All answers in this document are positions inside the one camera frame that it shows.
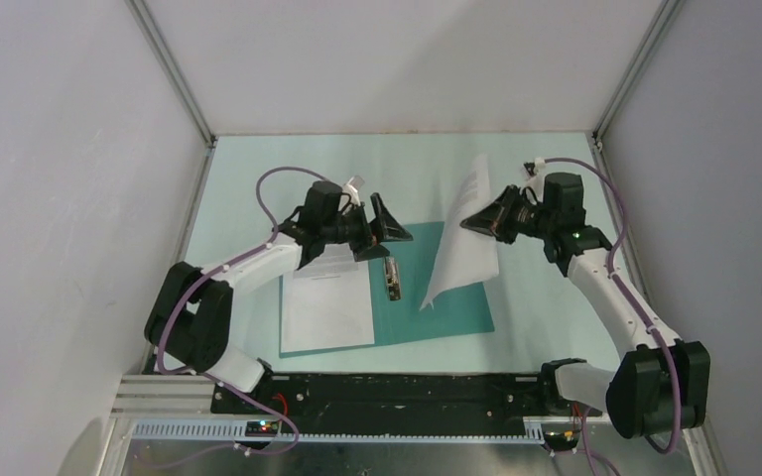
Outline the teal plastic folder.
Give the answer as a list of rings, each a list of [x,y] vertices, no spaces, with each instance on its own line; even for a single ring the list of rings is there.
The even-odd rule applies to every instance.
[[[409,225],[411,242],[391,243],[401,277],[402,298],[389,301],[382,260],[369,267],[375,343],[371,346],[404,344],[442,337],[488,333],[494,323],[484,285],[476,283],[440,295],[431,306],[421,308],[439,248],[443,224]]]

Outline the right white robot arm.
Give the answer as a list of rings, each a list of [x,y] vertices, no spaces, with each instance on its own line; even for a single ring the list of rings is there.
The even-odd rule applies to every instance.
[[[586,224],[581,176],[556,172],[508,185],[462,228],[512,244],[520,235],[539,239],[555,265],[585,297],[620,358],[605,371],[582,359],[546,363],[550,378],[537,389],[541,408],[561,415],[575,402],[609,415],[624,438],[676,435],[706,417],[710,355],[669,327],[622,277],[614,247]]]

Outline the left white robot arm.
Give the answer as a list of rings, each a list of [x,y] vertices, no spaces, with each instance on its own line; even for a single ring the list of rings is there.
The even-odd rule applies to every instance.
[[[380,194],[371,194],[368,205],[372,219],[355,185],[317,180],[264,244],[207,268],[174,264],[147,318],[146,340],[184,371],[236,389],[236,401],[248,412],[269,409],[274,387],[262,379],[264,362],[229,341],[233,299],[306,267],[329,245],[345,245],[354,261],[365,262],[388,257],[389,242],[412,240]]]

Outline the white paper sheet stack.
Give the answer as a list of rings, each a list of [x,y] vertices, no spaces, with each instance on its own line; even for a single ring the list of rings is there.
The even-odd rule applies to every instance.
[[[443,293],[482,283],[499,274],[497,243],[461,226],[464,219],[491,203],[489,159],[473,159],[446,214],[434,268],[421,308],[431,306]]]

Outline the printed white paper sheet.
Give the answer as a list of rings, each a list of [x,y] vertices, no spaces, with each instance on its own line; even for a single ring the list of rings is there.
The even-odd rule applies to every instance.
[[[347,245],[329,245],[282,278],[280,354],[294,356],[375,343],[369,267]]]

